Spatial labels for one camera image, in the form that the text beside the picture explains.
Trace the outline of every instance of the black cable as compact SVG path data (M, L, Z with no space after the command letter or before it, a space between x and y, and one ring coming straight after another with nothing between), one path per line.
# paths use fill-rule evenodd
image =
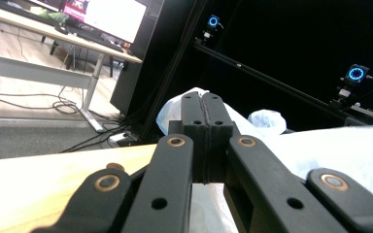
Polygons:
M118 116L103 116L103 115L100 115L92 110L89 110L90 113L92 113L93 115L95 115L96 117L100 118L100 119L104 119L104 120L108 120L108 121L116 121L118 122L119 121L119 117Z
M115 125L115 126L118 126L118 127L122 126L122 125L120 125L120 124L118 124L118 123L116 123L116 122L102 123L102 126L103 126L104 128L106 128L107 130L113 130L113 129L115 129L115 128L111 128L111 129L109 129L109 128L106 126L106 125L108 125L108 124Z
M193 9L195 8L195 5L196 5L196 2L197 2L197 1L198 1L198 0L195 0L195 2L193 2L193 4L192 4L192 10L189 12L189 15L187 16L186 24L185 24L185 26L184 26L183 33L181 34L181 38L184 38L184 37L185 37L186 30L187 30L187 26L188 26L188 24L189 24L190 17L192 16Z
M359 100L359 99L362 99L362 98L364 98L364 97L367 97L368 95L370 95L370 94L372 94L373 93L373 85L372 85L372 87L371 87L371 90L369 90L367 93L365 93L365 94L362 94L362 95L360 95L360 96L357 96L357 97L355 97L355 98L352 98L352 101L356 101L356 100Z
M28 59L26 59L26 57L23 55L23 47L22 47L22 43L20 42L19 36L20 36L20 29L18 28L17 29L17 41L19 42L19 45L20 45L20 54L23 56L23 58L25 58L26 62L29 62Z
M108 144L111 148L116 148L116 147L114 147L114 146L112 146L112 145L110 144L109 140L107 141L107 144Z
M103 132L103 133L98 134L98 135L96 135L96 136L94 136L94 137L91 137L91 138L89 138L89 139L87 139L87 140L85 140L85 141L83 141L83 142L81 142L81 143L78 143L78 144L74 145L73 147L71 147L71 148L69 148L69 149L67 149L67 150L63 150L63 151L61 151L60 153L64 153L64 152L73 152L73 151L77 151L77 150L81 150L81 149L84 149L84 148L87 148L87 147L94 146L94 145L96 145L96 144L103 143L103 142L105 142L106 140L108 140L109 137L106 138L106 139L104 139L104 140L100 140L100 141L98 141L98 142L95 142L95 143L91 143L91 144L84 145L85 143L90 142L91 140L94 140L94 139L96 139L96 138L98 138L98 137L101 137L101 136L103 136L103 135L106 134L106 133L112 133L112 135L114 135L114 134L116 134L116 133L119 133L119 132L125 130L126 127L127 127L127 126L119 126L119 127L113 128L113 129L109 129L109 130L107 130L106 132Z
M87 62L87 53L89 52L89 49L86 49L86 56L85 56L85 63L84 63L84 73L86 71L86 62Z
M101 137L99 137L99 140L98 140L98 145L99 145L99 148L101 148L101 149L104 149L103 147L102 147L102 137L103 136L105 136L105 134L102 134L102 136Z

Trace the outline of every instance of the screw hole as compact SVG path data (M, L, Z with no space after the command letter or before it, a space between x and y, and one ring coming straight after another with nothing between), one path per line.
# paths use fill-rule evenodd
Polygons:
M183 138L170 138L166 143L171 147L180 147L182 146L186 141Z
M118 187L119 177L115 175L105 175L100 177L94 184L97 191L107 192Z
M251 138L240 138L238 140L238 143L241 145L241 146L244 146L244 147L247 147L247 148L250 148L250 147L254 147L255 146L255 141Z
M180 142L181 142L180 139L173 139L173 140L171 140L171 144L174 144L174 145L177 145L177 144L179 144Z
M302 204L302 202L296 198L293 198L293 197L290 197L288 200L287 200L287 203L293 207L294 209L297 209L297 210L301 210L302 208L304 208L304 204Z
M168 205L167 201L164 198L153 199L151 206L156 210L162 210Z

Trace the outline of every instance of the cable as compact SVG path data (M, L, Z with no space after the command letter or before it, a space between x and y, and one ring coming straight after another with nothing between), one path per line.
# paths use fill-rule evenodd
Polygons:
M372 82L373 82L373 77L372 76L367 76L366 79L372 80ZM373 93L373 85L372 85L371 90L369 90L367 93L365 93L361 96L353 98L353 100L355 101L355 100L358 100L358 99L362 99L362 98L367 97L368 95L370 95L372 93Z
M57 95L59 101L55 101L52 103L52 106L54 109L56 109L58 112L65 114L65 115L72 115L78 113L82 107L84 106L84 94L83 94L83 102L81 105L81 108L78 109L77 104L71 100L68 100L66 98L61 97L62 91L65 89L66 86L63 86L61 90L59 91L59 94ZM63 111L62 108L69 108L72 110L72 112L66 112Z
M52 94L7 94L7 93L0 93L0 95L4 95L4 96L18 96L18 97L23 97L23 96L50 96L50 97L55 97L55 98L58 98L57 95L52 95Z
M103 132L103 133L98 134L98 135L96 135L96 136L94 136L94 137L91 137L91 138L89 138L89 139L87 139L87 140L85 140L85 141L83 141L83 142L81 142L81 143L78 143L78 144L74 145L73 147L71 147L71 148L69 148L69 149L67 149L67 150L63 150L63 151L61 151L60 153L64 153L64 152L73 152L73 151L81 150L81 149L84 149L84 148L87 148L87 147L90 147L90 146L94 146L94 145L97 145L97 144L103 143L103 142L107 141L110 137L107 137L106 139L103 139L103 140L99 140L99 141L96 142L96 143L91 143L91 144L84 145L85 143L88 143L88 142L90 142L91 140L94 140L94 139L96 139L96 138L98 138L98 137L102 137L102 136L104 136L104 135L107 134L107 133L112 133L112 134L110 135L110 136L112 136L112 135L114 135L114 134L116 134L116 133L122 132L123 130L125 130L126 127L127 127L127 126L119 126L119 127L116 127L116 128L109 129L109 130L107 130L106 132Z
M26 106L21 106L21 105L14 104L14 103L8 102L8 101L6 101L6 100L1 100L1 99L0 99L0 102L4 102L4 103L6 103L6 104L13 105L13 106L16 106L16 107L19 107L19 108L23 108L23 109L28 109L28 110L49 110L49 109L53 109L53 107L47 107L47 108L32 108L32 107L26 107Z
M192 16L192 13L193 13L193 9L195 8L195 5L196 5L196 2L198 0L195 0L195 2L193 2L192 4L192 10L189 12L189 15L187 16L187 19L186 19L186 24L184 26L184 30L183 30L183 33L181 34L181 38L184 38L184 35L186 33L186 30L187 30L187 25L189 24L189 20L190 20L190 17Z
M26 62L29 62L28 59L26 59L26 57L23 55L23 47L22 47L22 43L20 42L19 36L20 36L20 29L18 28L17 29L17 41L19 42L19 45L20 45L20 54L23 56L23 58L25 58Z
M114 146L112 146L111 144L110 144L110 142L109 142L109 139L112 137L112 136L114 136L116 133L111 133L110 135L108 135L108 137L104 140L104 139L102 139L102 137L105 135L105 134L103 134L101 137L99 137L99 141L98 141L98 144L99 144L99 147L101 148L101 149L104 149L103 147L102 147L102 143L103 142L107 142L107 144L111 147L111 148L114 148Z
M18 34L15 34L15 33L12 33L12 32L8 32L8 31L4 31L4 29L0 29L0 32L7 33L7 34L10 34L10 35L14 35L14 36L18 36ZM40 44L45 44L47 46L52 46L52 44L44 43L44 42L41 42L41 41L38 41L38 40L35 40L35 39L32 39L32 38L29 38L29 37L25 37L25 36L19 36L19 37L27 39L27 40L30 40L30 41L34 41L34 42L39 42Z
M89 110L89 112L92 113L93 115L95 115L96 117L99 117L99 118L104 119L104 120L119 121L119 116L115 116L115 117L113 117L113 116L103 116L103 115L100 115L100 114L94 112L93 110Z
M86 70L86 62L87 62L87 53L89 52L89 49L86 49L86 56L85 56L85 63L84 63L84 73L85 73L85 70Z
M55 109L58 112L60 112L62 114L65 114L65 115L71 115L71 114L77 113L79 111L79 109L76 106L76 103L73 102L73 101L71 101L71 100L69 100L69 99L67 99L67 98L64 98L64 97L60 96L62 90L59 92L58 95L52 95L52 94L6 94L6 93L0 93L0 95L3 95L3 96L18 96L18 97L24 97L24 96L50 96L50 97L55 97L55 98L59 99L59 101L56 101L56 102L52 103L52 107L47 107L47 108L26 107L26 106L21 106L21 105L18 105L18 104L14 104L14 103L11 103L9 101L2 100L2 99L0 99L0 102L6 103L6 104L9 104L9 105L13 105L13 106L16 106L16 107L19 107L19 108L23 108L23 109L29 109L29 110L49 110L49 109ZM71 108L71 109L73 109L73 112L65 112L65 111L61 110L62 107Z

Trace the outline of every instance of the monitor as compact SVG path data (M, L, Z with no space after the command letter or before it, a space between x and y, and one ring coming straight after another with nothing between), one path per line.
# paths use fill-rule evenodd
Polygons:
M35 5L41 6L53 12L58 12L61 6L62 0L27 0L28 2L34 3Z
M133 43L146 9L134 0L66 0L63 13Z

